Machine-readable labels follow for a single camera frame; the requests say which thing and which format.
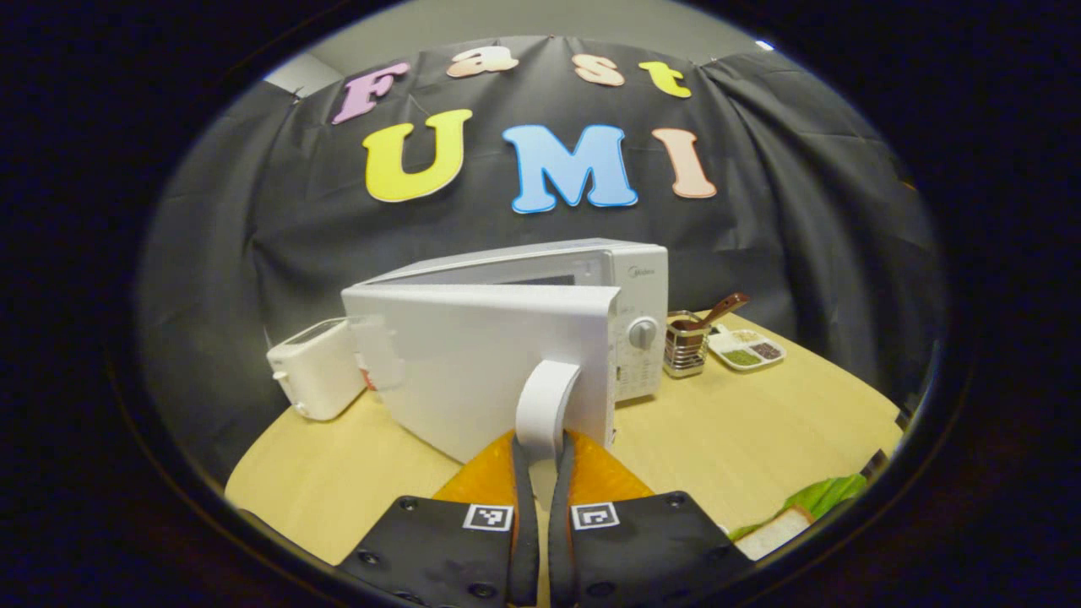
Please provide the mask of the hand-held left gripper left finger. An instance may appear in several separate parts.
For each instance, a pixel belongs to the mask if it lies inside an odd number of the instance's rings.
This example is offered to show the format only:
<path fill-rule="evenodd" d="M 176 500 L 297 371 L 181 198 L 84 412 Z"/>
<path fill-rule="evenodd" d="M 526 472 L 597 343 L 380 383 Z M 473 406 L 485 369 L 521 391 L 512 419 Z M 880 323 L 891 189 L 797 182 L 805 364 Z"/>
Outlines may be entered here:
<path fill-rule="evenodd" d="M 513 432 L 431 497 L 393 499 L 337 569 L 422 607 L 535 605 L 538 518 Z"/>

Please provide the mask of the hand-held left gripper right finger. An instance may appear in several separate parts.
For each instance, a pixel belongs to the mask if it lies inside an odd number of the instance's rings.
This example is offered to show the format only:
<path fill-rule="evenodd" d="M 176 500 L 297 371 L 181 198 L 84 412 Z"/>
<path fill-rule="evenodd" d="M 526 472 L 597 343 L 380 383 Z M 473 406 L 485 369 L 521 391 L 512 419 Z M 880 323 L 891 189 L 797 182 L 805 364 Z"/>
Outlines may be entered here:
<path fill-rule="evenodd" d="M 582 432 L 564 432 L 548 528 L 555 607 L 688 607 L 753 561 L 684 491 L 656 493 Z"/>

